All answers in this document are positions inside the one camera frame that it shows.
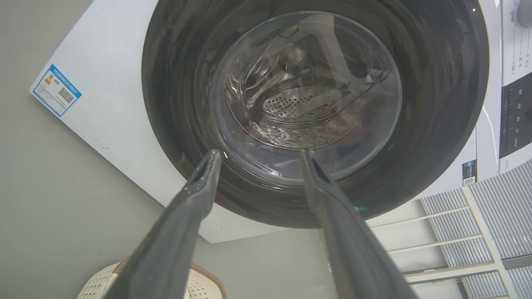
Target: white washing machine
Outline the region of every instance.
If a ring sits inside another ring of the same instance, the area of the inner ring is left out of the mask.
[[[532,157],[530,125],[506,127],[530,124],[517,9],[501,33],[498,1],[93,0],[30,92],[165,206],[223,150],[208,242],[315,227],[303,147],[382,222]]]

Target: gray floor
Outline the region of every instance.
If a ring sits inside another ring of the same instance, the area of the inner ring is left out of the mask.
[[[0,298],[75,298],[129,255],[163,207],[35,100],[28,88],[89,0],[0,3]],[[194,261],[229,298],[330,298],[312,230],[208,244]]]

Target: gray knob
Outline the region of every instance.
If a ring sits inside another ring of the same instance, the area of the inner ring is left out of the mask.
[[[523,27],[532,27],[532,0],[521,0],[517,9],[517,19]]]

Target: qr code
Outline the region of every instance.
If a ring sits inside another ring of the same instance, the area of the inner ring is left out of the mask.
[[[464,186],[471,185],[475,182],[475,177],[464,179]]]
[[[72,102],[72,100],[74,99],[74,97],[70,94],[70,92],[68,92],[68,90],[66,90],[64,87],[61,88],[61,90],[59,90],[59,95],[61,97],[63,97],[63,99],[68,103],[70,104],[70,102]]]

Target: washing machine drum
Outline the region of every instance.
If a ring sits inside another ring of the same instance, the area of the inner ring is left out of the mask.
[[[488,45],[474,0],[159,1],[142,74],[154,132],[185,177],[218,148],[218,204],[318,227],[300,150],[366,218],[412,199],[471,135]]]

